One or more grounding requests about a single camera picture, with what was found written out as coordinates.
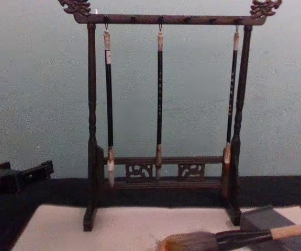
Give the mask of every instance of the calligraphy brush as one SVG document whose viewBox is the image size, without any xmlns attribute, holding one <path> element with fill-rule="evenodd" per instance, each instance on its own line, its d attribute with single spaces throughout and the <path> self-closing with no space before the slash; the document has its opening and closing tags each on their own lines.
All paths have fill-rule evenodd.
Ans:
<svg viewBox="0 0 301 251">
<path fill-rule="evenodd" d="M 229 173 L 230 173 L 230 138 L 232 130 L 232 117 L 233 117 L 233 103 L 234 103 L 234 90 L 235 90 L 235 77 L 236 77 L 236 65 L 238 58 L 239 47 L 239 26 L 236 25 L 236 32 L 234 34 L 234 46 L 233 46 L 233 59 L 232 59 L 232 72 L 230 77 L 230 92 L 229 92 L 229 105 L 228 105 L 228 120 L 227 120 L 227 138 L 226 148 L 224 152 L 224 165 L 222 169 L 222 183 L 224 187 L 228 187 Z M 222 195 L 228 198 L 228 191 L 222 190 Z"/>
<path fill-rule="evenodd" d="M 113 148 L 113 105 L 112 105 L 112 74 L 111 74 L 111 54 L 110 54 L 110 34 L 105 24 L 105 67 L 106 67 L 106 95 L 107 95 L 107 134 L 108 134 L 108 153 L 107 169 L 108 181 L 111 187 L 114 185 L 114 148 Z"/>
<path fill-rule="evenodd" d="M 194 232 L 166 237 L 157 251 L 221 251 L 234 250 L 252 244 L 301 235 L 301 225 L 278 227 L 265 231 L 225 231 L 217 234 Z"/>
<path fill-rule="evenodd" d="M 156 180 L 159 181 L 162 167 L 162 93 L 163 93 L 163 33 L 158 34 L 158 97 L 157 97 L 157 146 L 155 156 Z"/>
</svg>

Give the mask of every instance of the black brush handle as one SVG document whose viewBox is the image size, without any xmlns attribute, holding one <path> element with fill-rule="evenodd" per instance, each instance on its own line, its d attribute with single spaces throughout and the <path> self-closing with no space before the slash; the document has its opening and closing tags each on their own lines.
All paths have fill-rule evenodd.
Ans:
<svg viewBox="0 0 301 251">
<path fill-rule="evenodd" d="M 227 143 L 230 142 L 231 130 L 232 130 L 233 103 L 234 103 L 234 90 L 235 90 L 237 58 L 238 58 L 238 51 L 233 50 L 233 62 L 232 62 L 232 73 L 231 73 L 231 77 L 230 77 L 230 93 L 229 93 L 228 121 L 227 121 L 227 140 L 226 140 Z"/>
<path fill-rule="evenodd" d="M 162 143 L 163 52 L 158 51 L 157 145 Z"/>
<path fill-rule="evenodd" d="M 270 230 L 260 232 L 225 231 L 215 234 L 219 250 L 234 250 L 272 240 Z"/>
<path fill-rule="evenodd" d="M 107 95 L 107 134 L 108 146 L 113 146 L 113 106 L 112 106 L 112 77 L 111 67 L 108 62 L 109 50 L 105 50 L 105 66 L 106 66 L 106 95 Z"/>
</svg>

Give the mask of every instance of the white brush tip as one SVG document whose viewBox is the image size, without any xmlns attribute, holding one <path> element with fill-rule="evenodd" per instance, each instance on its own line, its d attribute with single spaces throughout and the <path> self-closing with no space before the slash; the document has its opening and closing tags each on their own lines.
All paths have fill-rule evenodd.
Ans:
<svg viewBox="0 0 301 251">
<path fill-rule="evenodd" d="M 114 186 L 114 171 L 108 171 L 108 182 L 110 187 Z"/>
<path fill-rule="evenodd" d="M 114 171 L 114 160 L 112 160 L 112 161 L 107 161 L 107 170 L 108 170 L 109 172 Z"/>
</svg>

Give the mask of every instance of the light blue wall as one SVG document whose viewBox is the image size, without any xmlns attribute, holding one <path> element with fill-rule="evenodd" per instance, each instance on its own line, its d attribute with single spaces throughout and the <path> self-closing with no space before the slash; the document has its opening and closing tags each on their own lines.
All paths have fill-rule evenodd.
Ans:
<svg viewBox="0 0 301 251">
<path fill-rule="evenodd" d="M 248 15 L 251 3 L 91 2 L 100 13 L 187 15 Z M 158 26 L 109 30 L 117 156 L 153 156 Z M 106 154 L 103 31 L 98 25 L 97 140 Z M 234 27 L 163 26 L 163 32 L 163 155 L 219 155 Z M 86 25 L 57 0 L 0 0 L 0 162 L 26 169 L 52 159 L 54 177 L 86 177 L 87 139 Z M 301 1 L 284 0 L 253 30 L 241 142 L 240 175 L 301 175 Z"/>
</svg>

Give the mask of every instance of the top crossbar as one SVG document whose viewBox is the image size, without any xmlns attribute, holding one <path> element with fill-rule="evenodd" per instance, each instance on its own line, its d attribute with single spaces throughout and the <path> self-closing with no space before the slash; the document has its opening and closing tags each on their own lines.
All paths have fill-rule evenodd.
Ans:
<svg viewBox="0 0 301 251">
<path fill-rule="evenodd" d="M 183 16 L 183 15 L 118 15 L 91 14 L 90 3 L 84 0 L 58 0 L 66 13 L 73 14 L 79 24 L 124 24 L 124 25 L 263 25 L 267 16 L 275 14 L 281 0 L 253 1 L 251 16 Z"/>
</svg>

